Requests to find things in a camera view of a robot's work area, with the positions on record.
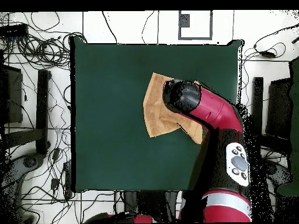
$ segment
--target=green tabletop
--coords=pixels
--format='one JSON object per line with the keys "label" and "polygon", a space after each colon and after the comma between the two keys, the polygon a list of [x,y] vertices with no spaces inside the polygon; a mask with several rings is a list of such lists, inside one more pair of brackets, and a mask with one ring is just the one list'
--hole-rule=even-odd
{"label": "green tabletop", "polygon": [[142,103],[152,73],[201,81],[236,102],[241,45],[75,38],[76,190],[187,190],[200,145],[181,129],[149,137]]}

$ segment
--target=cloth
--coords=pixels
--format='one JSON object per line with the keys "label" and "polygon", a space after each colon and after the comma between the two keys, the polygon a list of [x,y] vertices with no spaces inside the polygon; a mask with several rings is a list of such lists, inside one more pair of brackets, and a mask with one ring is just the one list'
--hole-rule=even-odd
{"label": "cloth", "polygon": [[143,101],[144,120],[149,137],[157,137],[183,128],[195,143],[201,144],[202,126],[180,114],[171,112],[164,105],[162,98],[163,85],[166,81],[172,79],[157,73],[152,74]]}

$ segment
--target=black cable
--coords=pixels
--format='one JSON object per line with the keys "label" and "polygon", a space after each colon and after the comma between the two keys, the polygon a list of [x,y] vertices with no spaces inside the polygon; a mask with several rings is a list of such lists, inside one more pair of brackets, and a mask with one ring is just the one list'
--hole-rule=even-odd
{"label": "black cable", "polygon": [[35,223],[35,224],[38,224],[38,222],[40,221],[40,214],[39,213],[37,213],[35,211],[30,211],[28,209],[25,209],[24,207],[21,207],[21,209],[24,210],[24,211],[28,211],[28,212],[31,212],[31,213],[34,213],[34,214],[38,215],[39,218],[38,218],[37,222]]}
{"label": "black cable", "polygon": [[[51,28],[49,28],[49,29],[45,29],[45,30],[42,30],[41,28],[39,28],[39,27],[37,27],[37,25],[35,25],[35,27],[36,27],[36,29],[38,29],[38,30],[36,30],[35,28],[33,28],[33,27],[31,27],[32,29],[34,29],[35,31],[43,31],[43,32],[47,32],[47,33],[50,33],[48,30],[49,29],[51,29],[51,28],[53,28],[53,27],[51,27]],[[79,36],[80,38],[81,38],[81,40],[82,41],[85,41],[86,43],[87,43],[87,41],[86,41],[86,39],[83,37],[83,36],[81,36],[81,34],[80,33],[67,33],[67,32],[53,32],[53,33],[66,33],[67,35],[63,38],[63,41],[62,42],[60,42],[59,41],[59,39],[61,38],[61,37],[59,37],[59,38],[57,38],[57,39],[55,39],[55,38],[51,38],[51,39],[48,39],[48,40],[46,40],[46,39],[44,39],[39,33],[38,33],[38,35],[42,38],[42,40],[41,39],[39,39],[39,38],[36,38],[36,37],[34,37],[34,36],[30,36],[29,35],[29,38],[27,38],[27,39],[23,39],[23,40],[19,40],[19,41],[13,41],[13,42],[2,42],[2,44],[4,44],[4,45],[6,45],[6,47],[5,47],[5,49],[6,49],[6,51],[9,51],[9,52],[12,52],[12,50],[14,49],[14,48],[18,48],[19,49],[19,51],[20,51],[20,53],[23,55],[23,57],[27,60],[27,62],[24,62],[24,63],[22,63],[21,61],[20,61],[20,59],[18,58],[18,56],[17,56],[17,59],[19,60],[19,63],[16,63],[16,64],[21,64],[21,66],[23,67],[23,64],[29,64],[30,66],[32,66],[32,64],[36,64],[36,65],[41,65],[41,66],[43,66],[43,64],[41,64],[41,62],[44,62],[44,63],[48,63],[47,65],[45,65],[45,66],[47,66],[48,68],[52,68],[52,67],[54,67],[54,66],[57,66],[57,67],[59,67],[59,66],[66,66],[66,65],[68,65],[69,66],[69,49],[65,46],[65,42],[68,40],[68,42],[69,42],[69,37],[70,36]],[[32,82],[32,84],[33,84],[33,86],[34,86],[34,90],[33,89],[31,89],[29,86],[27,86],[27,85],[25,85],[24,83],[24,85],[26,86],[26,87],[29,87],[31,90],[33,90],[35,93],[36,93],[36,87],[35,87],[35,84],[33,83],[33,81],[31,80],[31,78],[30,78],[30,76],[28,75],[28,77],[29,77],[29,79],[30,79],[30,81]],[[60,142],[59,142],[59,144],[61,143],[61,141],[63,141],[63,143],[65,143],[67,146],[68,146],[68,149],[69,149],[69,144],[67,144],[67,141],[66,141],[66,133],[65,133],[65,131],[63,131],[62,132],[62,136],[61,136],[61,139],[60,139]],[[54,166],[53,166],[53,164],[51,163],[51,159],[48,159],[48,169],[45,171],[45,172],[47,172],[47,171],[49,171],[49,176],[51,175],[51,171],[53,170],[53,172],[54,172],[54,176],[55,177],[57,177],[57,174],[56,174],[56,172],[55,172],[55,168],[54,168]]]}
{"label": "black cable", "polygon": [[100,194],[98,194],[98,195],[96,196],[95,200],[93,200],[91,206],[89,206],[88,208],[86,208],[86,209],[83,210],[83,212],[82,212],[82,223],[84,222],[84,212],[87,211],[88,209],[90,209],[90,208],[95,204],[95,202],[96,202],[96,200],[97,200],[97,198],[98,198],[99,196],[104,196],[104,195],[105,195],[105,196],[111,196],[111,195],[114,195],[114,193],[111,193],[111,194],[100,193]]}
{"label": "black cable", "polygon": [[[41,197],[41,199],[42,199],[44,196],[46,196],[46,195],[49,193],[49,191],[48,191],[48,192],[45,192],[45,194]],[[25,211],[23,212],[22,215],[24,215],[24,213],[25,213],[26,211],[28,211],[32,206],[36,205],[37,202],[39,202],[39,201],[40,201],[40,200],[37,200],[37,201],[36,201],[34,204],[32,204],[28,209],[25,209]]]}
{"label": "black cable", "polygon": [[[265,99],[265,100],[263,100],[263,102],[265,102],[265,101],[267,101],[267,100],[269,100],[269,99]],[[252,106],[252,104],[248,105],[247,107],[250,107],[250,106]]]}
{"label": "black cable", "polygon": [[80,224],[79,221],[78,221],[78,218],[77,218],[76,202],[74,202],[74,208],[75,208],[75,217],[76,217],[76,221],[77,221],[78,224]]}
{"label": "black cable", "polygon": [[116,37],[115,37],[114,33],[112,32],[112,30],[111,30],[111,28],[110,28],[109,24],[108,24],[108,21],[107,21],[107,19],[106,19],[106,16],[105,16],[105,14],[104,14],[104,11],[102,11],[102,14],[103,14],[103,16],[104,16],[105,22],[106,22],[106,24],[107,24],[107,26],[108,26],[108,28],[109,28],[109,30],[110,30],[110,32],[111,32],[111,34],[112,34],[112,35],[113,35],[113,37],[115,38],[115,43],[117,44],[117,39],[116,39]]}
{"label": "black cable", "polygon": [[157,44],[159,44],[159,16],[160,16],[160,10],[158,10],[158,26],[157,26]]}
{"label": "black cable", "polygon": [[82,193],[80,193],[80,224],[82,223]]}
{"label": "black cable", "polygon": [[42,191],[43,191],[44,193],[46,193],[49,197],[53,198],[53,199],[56,200],[57,202],[62,202],[62,203],[66,203],[66,202],[67,202],[66,200],[60,200],[60,199],[57,199],[56,197],[53,197],[51,194],[49,194],[47,191],[45,191],[44,189],[42,189],[42,188],[39,187],[39,186],[34,186],[34,187],[32,187],[32,188],[28,191],[28,193],[25,194],[25,196],[27,196],[27,195],[31,192],[31,190],[34,189],[34,188],[38,188],[39,190],[42,190]]}
{"label": "black cable", "polygon": [[120,201],[120,197],[119,197],[118,200],[116,200],[116,194],[117,194],[118,192],[119,192],[119,191],[113,191],[113,201],[114,201],[114,204],[113,204],[113,210],[114,210],[115,215],[118,214],[117,209],[116,209],[116,205],[117,205],[117,203]]}
{"label": "black cable", "polygon": [[278,30],[278,31],[275,31],[274,33],[270,33],[270,34],[268,34],[268,35],[266,35],[266,36],[260,38],[260,39],[254,44],[253,48],[255,49],[255,51],[256,51],[257,53],[260,53],[260,54],[261,54],[261,53],[263,53],[263,52],[265,52],[265,51],[258,51],[258,50],[256,49],[256,46],[257,46],[257,43],[258,43],[258,42],[260,42],[261,40],[263,40],[263,39],[266,38],[266,37],[269,37],[269,36],[271,36],[271,35],[277,34],[277,33],[279,33],[280,31],[283,31],[283,30],[286,30],[286,29],[293,29],[293,28],[295,28],[295,27],[299,27],[299,23],[297,23],[297,24],[294,25],[294,26],[284,27],[283,29],[280,29],[280,30]]}
{"label": "black cable", "polygon": [[33,13],[34,12],[31,12],[31,16],[30,16],[31,17],[31,21],[32,21],[32,24],[38,29],[38,31],[43,31],[43,32],[44,31],[48,31],[48,30],[52,29],[53,27],[56,27],[60,23],[59,15],[57,14],[57,12],[54,12],[56,14],[57,18],[58,18],[58,22],[54,26],[49,27],[48,29],[41,29],[41,28],[37,27],[36,24],[34,23],[33,18],[32,18]]}
{"label": "black cable", "polygon": [[52,223],[51,224],[54,224],[54,223],[56,223],[57,221],[58,221],[58,219],[57,220],[55,220],[55,218],[61,213],[61,212],[63,212],[64,211],[64,209],[65,208],[68,208],[68,210],[66,211],[66,213],[63,215],[63,216],[65,216],[66,214],[67,214],[67,212],[69,211],[69,209],[71,208],[71,205],[67,205],[67,206],[65,206],[65,207],[63,207],[63,209],[62,210],[60,210],[59,211],[59,213],[53,218],[53,220],[52,220]]}
{"label": "black cable", "polygon": [[[265,52],[268,52],[268,51],[270,51],[270,50],[275,50],[273,47],[275,47],[275,46],[278,45],[278,44],[282,44],[282,45],[284,45],[284,44],[281,43],[281,42],[276,43],[275,45],[273,45],[272,47],[270,47],[269,49],[267,49]],[[246,54],[247,51],[249,51],[249,50],[251,50],[251,49],[255,49],[255,48],[249,48],[249,49],[247,49],[247,50],[244,52],[244,55]],[[284,51],[283,51],[283,53],[282,53],[281,55],[277,56],[277,51],[275,50],[275,52],[276,52],[276,58],[281,57],[281,56],[286,52],[286,46],[284,45]],[[247,97],[247,102],[246,102],[246,104],[245,104],[246,107],[249,107],[249,106],[251,106],[251,105],[248,105],[249,97],[248,97],[248,94],[247,94],[247,85],[248,85],[248,83],[249,83],[249,75],[248,75],[247,70],[246,70],[246,68],[245,68],[245,63],[246,63],[247,61],[249,61],[251,58],[253,58],[253,57],[257,57],[257,56],[259,56],[259,55],[260,55],[260,53],[259,53],[258,51],[256,51],[256,52],[252,52],[252,53],[250,53],[248,56],[246,56],[246,58],[244,59],[244,62],[242,63],[242,67],[243,67],[243,69],[244,69],[244,71],[245,71],[245,73],[246,73],[246,75],[247,75],[247,78],[248,78],[247,83],[245,83],[245,82],[243,81],[243,79],[242,79],[242,83],[244,83],[245,86],[241,88],[241,90],[245,89],[245,94],[246,94],[246,97]]]}
{"label": "black cable", "polygon": [[[150,18],[150,17],[152,16],[152,14],[153,14],[154,12],[155,12],[155,11],[152,11],[152,13],[147,17],[147,20],[148,20],[148,18]],[[145,29],[145,26],[147,25],[147,20],[146,20],[145,23],[144,23],[143,30],[142,30],[142,33],[141,33],[141,38],[142,38],[144,44],[145,44],[145,42],[144,42],[144,39],[143,39],[143,31],[144,31],[144,29]]]}
{"label": "black cable", "polygon": [[60,222],[60,220],[61,220],[61,218],[62,218],[63,216],[64,216],[64,215],[63,215],[63,210],[62,210],[62,211],[61,211],[61,216],[60,216],[60,218],[59,218],[57,224],[59,224],[59,222]]}
{"label": "black cable", "polygon": [[68,85],[68,86],[64,89],[64,91],[63,91],[63,98],[64,98],[64,100],[65,100],[68,104],[71,104],[71,102],[67,101],[66,98],[65,98],[65,91],[67,91],[67,89],[68,89],[69,87],[71,87],[71,85]]}

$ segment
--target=cable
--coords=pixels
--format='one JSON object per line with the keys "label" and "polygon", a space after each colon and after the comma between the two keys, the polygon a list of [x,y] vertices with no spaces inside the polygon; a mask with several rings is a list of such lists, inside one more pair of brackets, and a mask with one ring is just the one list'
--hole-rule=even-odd
{"label": "cable", "polygon": [[157,44],[159,44],[159,16],[160,16],[160,10],[158,10],[158,26],[157,26]]}
{"label": "cable", "polygon": [[[60,219],[61,219],[63,216],[65,216],[65,215],[67,214],[67,212],[69,211],[69,209],[71,208],[71,206],[72,206],[72,203],[71,203],[71,205],[67,205],[67,206],[63,207],[63,209],[60,210],[59,213],[53,218],[51,224],[54,224],[54,223],[56,223],[57,221],[60,221]],[[59,219],[55,220],[55,218],[56,218],[61,212],[63,212],[64,209],[66,209],[66,208],[68,208],[68,210],[66,211],[66,213],[65,213],[63,216],[61,216]]]}
{"label": "cable", "polygon": [[[267,101],[267,100],[269,100],[269,99],[265,99],[265,100],[263,100],[263,102],[265,102],[265,101]],[[252,104],[248,105],[247,107],[250,107],[250,106],[252,106]]]}
{"label": "cable", "polygon": [[105,14],[104,14],[104,11],[102,11],[102,14],[103,14],[103,16],[104,16],[105,22],[106,22],[106,24],[107,24],[107,26],[108,26],[108,28],[109,28],[109,30],[110,30],[110,32],[111,32],[111,34],[112,34],[112,35],[113,35],[113,37],[115,38],[115,43],[117,44],[117,39],[116,39],[116,37],[115,37],[114,33],[112,32],[112,30],[111,30],[111,28],[110,28],[109,24],[108,24],[108,21],[107,21],[107,19],[106,19],[106,16],[105,16]]}
{"label": "cable", "polygon": [[22,206],[21,206],[21,209],[24,210],[24,211],[28,211],[28,212],[31,212],[31,213],[34,213],[34,214],[38,215],[39,218],[38,218],[37,222],[35,223],[35,224],[38,224],[38,222],[40,221],[40,214],[39,214],[39,213],[37,213],[37,212],[35,212],[35,211],[30,211],[30,210],[28,210],[28,209],[25,209],[25,208],[22,207]]}
{"label": "cable", "polygon": [[[276,56],[277,56],[277,51],[276,51],[273,47],[275,47],[275,46],[278,45],[278,44],[282,44],[282,45],[284,45],[284,44],[281,43],[281,42],[276,43],[275,45],[273,45],[272,47],[270,47],[269,49],[267,49],[267,50],[264,51],[264,52],[268,52],[268,51],[270,51],[270,50],[274,50],[275,53],[276,53]],[[247,49],[247,50],[244,52],[244,55],[246,54],[247,51],[252,50],[252,49],[255,49],[255,48],[249,48],[249,49]],[[283,53],[282,53],[281,55],[277,56],[276,58],[281,57],[285,52],[286,52],[286,46],[284,45],[284,51],[283,51]],[[253,58],[253,57],[257,57],[258,55],[260,55],[260,53],[259,53],[258,51],[256,51],[256,52],[252,52],[252,53],[250,53],[249,55],[246,56],[246,58],[244,59],[244,62],[242,63],[242,67],[243,67],[243,69],[244,69],[244,71],[245,71],[245,73],[246,73],[246,75],[247,75],[247,78],[248,78],[247,83],[245,83],[245,82],[243,81],[243,79],[242,79],[242,83],[244,83],[245,86],[241,88],[241,90],[245,89],[245,94],[246,94],[246,97],[247,97],[247,102],[246,102],[246,104],[245,104],[246,107],[249,107],[249,106],[251,106],[251,105],[248,105],[249,97],[248,97],[248,95],[247,95],[247,85],[248,85],[248,83],[249,83],[249,75],[248,75],[248,72],[247,72],[247,70],[246,70],[246,68],[245,68],[245,63],[246,63],[247,61],[249,61],[251,58]]]}
{"label": "cable", "polygon": [[[48,191],[48,192],[45,192],[45,194],[41,197],[41,199],[42,199],[44,196],[46,196],[46,195],[49,193],[49,191]],[[22,215],[24,215],[24,213],[25,213],[26,211],[28,211],[32,206],[34,206],[34,205],[35,205],[37,202],[39,202],[39,201],[40,201],[40,199],[37,200],[34,204],[32,204],[28,209],[25,209],[25,211],[23,212]]]}
{"label": "cable", "polygon": [[56,200],[57,202],[66,203],[66,200],[60,200],[60,199],[57,199],[57,198],[53,197],[50,193],[48,193],[47,191],[45,191],[44,189],[42,189],[42,188],[39,187],[39,186],[34,186],[34,187],[32,187],[32,188],[28,191],[28,193],[25,194],[25,196],[27,196],[27,195],[31,192],[31,190],[34,189],[34,188],[38,188],[39,190],[42,190],[42,191],[43,191],[44,193],[46,193],[49,197],[53,198],[53,199]]}
{"label": "cable", "polygon": [[[147,20],[148,20],[148,18],[150,18],[150,17],[152,16],[152,14],[153,14],[154,12],[155,12],[155,11],[152,11],[152,13],[147,17]],[[144,42],[144,39],[143,39],[143,31],[144,31],[145,26],[146,26],[146,24],[147,24],[147,20],[146,20],[145,23],[144,23],[143,30],[142,30],[142,33],[141,33],[141,38],[142,38],[144,44],[145,44],[145,42]]]}
{"label": "cable", "polygon": [[263,40],[263,39],[266,38],[266,37],[269,37],[269,36],[271,36],[271,35],[277,34],[277,33],[279,33],[280,31],[283,31],[283,30],[286,30],[286,29],[293,29],[293,28],[295,28],[295,27],[299,27],[299,23],[297,23],[297,24],[294,25],[294,26],[284,27],[283,29],[280,29],[280,30],[278,30],[278,31],[275,31],[274,33],[270,33],[270,34],[268,34],[268,35],[266,35],[266,36],[260,38],[260,39],[254,44],[253,48],[255,49],[255,51],[256,51],[257,53],[263,55],[263,53],[265,53],[265,52],[267,52],[267,51],[258,51],[258,50],[256,49],[256,46],[257,46],[257,43],[258,43],[258,42],[260,42],[261,40]]}
{"label": "cable", "polygon": [[112,196],[112,195],[114,195],[114,193],[111,193],[111,194],[100,193],[100,194],[98,194],[96,196],[95,200],[93,200],[93,203],[91,204],[91,206],[89,206],[88,208],[86,208],[86,209],[83,210],[83,213],[82,213],[82,223],[84,222],[84,212],[87,211],[88,209],[90,209],[95,204],[95,202],[96,202],[96,200],[97,200],[97,198],[99,196],[103,196],[103,195],[105,195],[105,196]]}
{"label": "cable", "polygon": [[60,23],[59,15],[57,14],[57,12],[54,12],[54,13],[56,14],[57,18],[58,18],[58,22],[57,22],[54,26],[49,27],[48,29],[41,29],[41,28],[39,28],[39,27],[37,27],[37,26],[35,25],[35,23],[34,23],[34,21],[33,21],[33,18],[32,18],[33,13],[34,13],[34,12],[31,12],[31,15],[30,15],[30,17],[31,17],[31,21],[32,21],[32,24],[38,29],[38,31],[48,31],[48,30],[52,29],[53,27],[56,27],[56,26]]}
{"label": "cable", "polygon": [[80,224],[82,223],[82,193],[80,193]]}
{"label": "cable", "polygon": [[71,87],[71,85],[68,85],[68,86],[64,89],[64,91],[63,91],[63,99],[64,99],[68,104],[71,104],[71,102],[69,102],[69,101],[66,100],[66,98],[65,98],[65,91],[67,91],[67,89],[70,88],[70,87]]}
{"label": "cable", "polygon": [[77,221],[78,224],[80,224],[79,221],[78,221],[78,218],[77,218],[76,202],[74,202],[74,208],[75,208],[75,217],[76,217],[76,221]]}

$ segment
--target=round button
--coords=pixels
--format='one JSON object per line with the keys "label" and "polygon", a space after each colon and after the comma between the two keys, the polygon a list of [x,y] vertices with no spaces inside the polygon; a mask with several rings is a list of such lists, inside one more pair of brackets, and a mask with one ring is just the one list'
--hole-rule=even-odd
{"label": "round button", "polygon": [[36,159],[31,156],[26,156],[23,163],[28,168],[34,167],[37,164]]}
{"label": "round button", "polygon": [[247,176],[246,176],[245,173],[241,173],[241,176],[242,176],[242,178],[243,178],[244,180],[246,180]]}
{"label": "round button", "polygon": [[238,169],[232,169],[232,173],[235,174],[235,175],[239,175],[240,172]]}

